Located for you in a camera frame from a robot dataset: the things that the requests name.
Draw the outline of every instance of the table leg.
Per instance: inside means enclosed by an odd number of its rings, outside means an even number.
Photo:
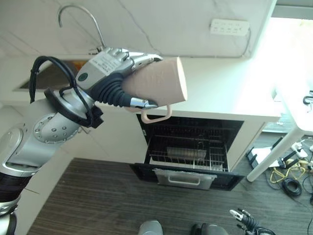
[[[268,156],[258,164],[248,175],[247,180],[253,182],[258,178],[275,160],[281,157],[293,143],[302,138],[304,131],[295,126],[268,154]]]

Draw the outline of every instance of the sink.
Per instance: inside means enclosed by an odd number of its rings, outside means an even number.
[[[74,75],[78,73],[80,68],[87,62],[87,60],[64,60],[67,66],[73,71]],[[60,88],[67,87],[68,81],[63,72],[54,64],[49,65],[37,75],[36,89],[45,90],[48,87],[59,90]],[[28,90],[29,79],[22,84],[17,90]]]

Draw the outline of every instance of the marble wall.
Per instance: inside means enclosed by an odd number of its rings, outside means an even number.
[[[68,8],[69,0],[10,0],[0,8],[0,57],[27,54],[86,54],[99,45],[91,19]],[[96,17],[111,47],[181,56],[238,56],[246,36],[213,35],[213,18],[246,20],[251,25],[246,56],[255,49],[275,0],[77,0]]]

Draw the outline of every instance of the yellow cable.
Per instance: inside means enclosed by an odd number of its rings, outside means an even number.
[[[301,172],[301,175],[300,175],[299,177],[296,177],[296,176],[291,172],[291,171],[293,171],[293,170],[299,170],[299,171]],[[289,173],[290,173],[290,172],[291,172],[293,178],[294,178],[295,180],[298,180],[298,179],[300,179],[300,178],[304,175],[305,171],[306,171],[306,169],[305,169],[304,167],[301,167],[301,165],[300,165],[299,163],[297,163],[297,164],[293,165],[292,167],[290,167],[290,168],[287,170],[286,174],[283,174],[281,171],[277,170],[277,169],[274,167],[274,168],[273,168],[273,171],[272,171],[272,173],[271,173],[271,175],[270,175],[269,180],[270,180],[270,182],[273,183],[273,184],[278,183],[278,182],[283,181],[284,179],[286,179],[286,178],[289,176]],[[274,174],[280,176],[280,179],[274,181],[274,180],[272,179]]]

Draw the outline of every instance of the label sticker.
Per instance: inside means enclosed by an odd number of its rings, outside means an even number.
[[[105,76],[110,75],[117,67],[122,63],[115,59],[113,56],[100,52],[95,57],[93,57],[90,63],[99,69]]]

